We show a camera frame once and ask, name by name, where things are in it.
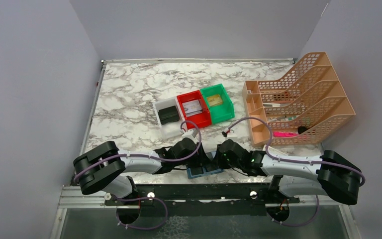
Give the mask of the blue card holder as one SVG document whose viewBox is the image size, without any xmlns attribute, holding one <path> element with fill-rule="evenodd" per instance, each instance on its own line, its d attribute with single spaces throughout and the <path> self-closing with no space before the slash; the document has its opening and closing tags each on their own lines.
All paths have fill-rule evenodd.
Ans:
<svg viewBox="0 0 382 239">
<path fill-rule="evenodd" d="M 216 154 L 215 151 L 206 153 L 206 156 L 208 157 L 209 162 L 203 166 L 200 166 L 204 170 L 204 173 L 200 177 L 206 177 L 206 176 L 210 176 L 210 175 L 219 174 L 219 173 L 224 172 L 224 170 L 219 168 L 219 166 L 213 161 L 215 154 Z M 188 175 L 188 179 L 199 178 L 199 177 L 191 178 L 189 170 L 190 170 L 190 167 L 188 167 L 186 170 L 187 175 Z"/>
</svg>

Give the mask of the gold credit card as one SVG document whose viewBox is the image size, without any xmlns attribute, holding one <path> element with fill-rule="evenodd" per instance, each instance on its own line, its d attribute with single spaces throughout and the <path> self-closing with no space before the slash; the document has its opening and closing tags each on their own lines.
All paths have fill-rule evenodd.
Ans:
<svg viewBox="0 0 382 239">
<path fill-rule="evenodd" d="M 206 98 L 209 107 L 215 107 L 223 104 L 220 94 L 215 94 Z"/>
</svg>

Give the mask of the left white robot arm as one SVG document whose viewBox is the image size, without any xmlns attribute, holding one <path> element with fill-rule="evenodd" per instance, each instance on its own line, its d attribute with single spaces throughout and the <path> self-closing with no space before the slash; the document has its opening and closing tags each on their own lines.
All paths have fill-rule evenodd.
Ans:
<svg viewBox="0 0 382 239">
<path fill-rule="evenodd" d="M 133 180 L 123 173 L 165 174 L 183 165 L 190 173 L 203 174 L 205 167 L 213 163 L 214 155 L 205 152 L 201 142 L 190 138 L 148 153 L 122 150 L 114 141 L 107 141 L 73 161 L 73 181 L 84 195 L 106 191 L 127 197 L 133 191 Z"/>
</svg>

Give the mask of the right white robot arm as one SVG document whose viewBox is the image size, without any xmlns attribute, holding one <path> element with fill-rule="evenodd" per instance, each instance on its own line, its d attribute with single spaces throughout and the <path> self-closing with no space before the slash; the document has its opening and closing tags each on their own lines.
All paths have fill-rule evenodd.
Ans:
<svg viewBox="0 0 382 239">
<path fill-rule="evenodd" d="M 346 205 L 357 204 L 365 179 L 360 168 L 333 150 L 286 156 L 270 148 L 248 151 L 228 139 L 217 146 L 214 161 L 222 169 L 238 168 L 249 176 L 278 176 L 278 191 L 285 197 L 325 195 Z"/>
</svg>

